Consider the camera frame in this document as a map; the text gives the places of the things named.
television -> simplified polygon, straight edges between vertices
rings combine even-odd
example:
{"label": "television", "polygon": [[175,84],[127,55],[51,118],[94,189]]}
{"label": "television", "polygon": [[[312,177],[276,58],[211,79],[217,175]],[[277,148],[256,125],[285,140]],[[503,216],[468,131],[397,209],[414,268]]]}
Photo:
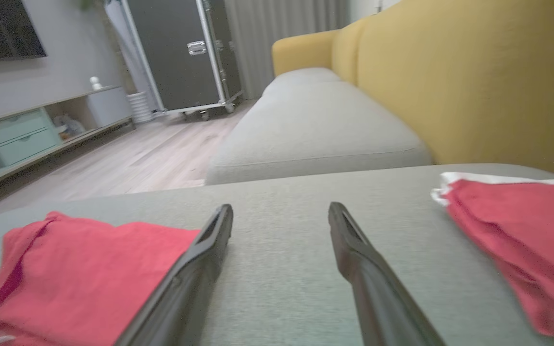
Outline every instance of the television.
{"label": "television", "polygon": [[46,57],[22,0],[0,0],[0,61]]}

plant trunk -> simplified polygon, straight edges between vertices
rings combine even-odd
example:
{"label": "plant trunk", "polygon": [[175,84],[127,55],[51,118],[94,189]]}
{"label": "plant trunk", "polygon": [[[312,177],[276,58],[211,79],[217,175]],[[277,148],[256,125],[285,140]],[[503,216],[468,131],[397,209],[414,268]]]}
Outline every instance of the plant trunk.
{"label": "plant trunk", "polygon": [[132,74],[130,74],[125,58],[123,57],[123,52],[121,51],[121,46],[119,45],[119,35],[117,30],[114,28],[112,22],[110,22],[110,18],[108,18],[108,14],[106,13],[104,0],[93,0],[93,4],[104,29],[106,30],[106,37],[108,38],[110,48],[112,48],[114,52],[117,69],[119,70],[119,76],[121,76],[123,81],[123,90],[125,90],[128,95],[136,94],[138,89],[136,89],[136,85],[132,79]]}

red cloth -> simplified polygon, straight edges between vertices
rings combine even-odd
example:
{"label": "red cloth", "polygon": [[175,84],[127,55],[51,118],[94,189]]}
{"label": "red cloth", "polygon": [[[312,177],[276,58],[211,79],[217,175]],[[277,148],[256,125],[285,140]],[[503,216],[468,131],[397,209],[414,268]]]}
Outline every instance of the red cloth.
{"label": "red cloth", "polygon": [[198,230],[122,226],[51,212],[3,237],[5,346],[114,344]]}
{"label": "red cloth", "polygon": [[449,214],[495,260],[532,326],[554,335],[554,185],[450,186]]}

gray seat cushion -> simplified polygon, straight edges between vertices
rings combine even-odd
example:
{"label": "gray seat cushion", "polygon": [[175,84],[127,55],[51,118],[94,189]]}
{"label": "gray seat cushion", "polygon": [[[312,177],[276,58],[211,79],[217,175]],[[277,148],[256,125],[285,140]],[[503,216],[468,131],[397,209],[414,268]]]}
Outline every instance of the gray seat cushion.
{"label": "gray seat cushion", "polygon": [[347,206],[449,346],[554,346],[536,334],[493,262],[429,191],[444,171],[554,178],[521,166],[409,167],[262,180],[43,204],[0,215],[1,235],[59,210],[115,225],[200,228],[235,212],[202,346],[362,345],[352,289],[337,270],[327,221]]}
{"label": "gray seat cushion", "polygon": [[293,87],[313,87],[316,83],[340,82],[332,70],[323,67],[302,68],[280,74],[265,89],[263,95],[273,92],[290,92]]}
{"label": "gray seat cushion", "polygon": [[418,136],[358,88],[317,83],[257,101],[211,159],[206,183],[429,164]]}

white figurine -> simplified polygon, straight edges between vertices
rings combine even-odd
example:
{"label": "white figurine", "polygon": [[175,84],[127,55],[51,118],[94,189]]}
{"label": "white figurine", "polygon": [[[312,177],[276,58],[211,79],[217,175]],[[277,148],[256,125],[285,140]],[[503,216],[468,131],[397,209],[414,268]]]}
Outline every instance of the white figurine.
{"label": "white figurine", "polygon": [[91,86],[93,87],[94,90],[101,89],[100,79],[98,77],[93,76],[90,79],[88,79],[88,81],[91,82]]}

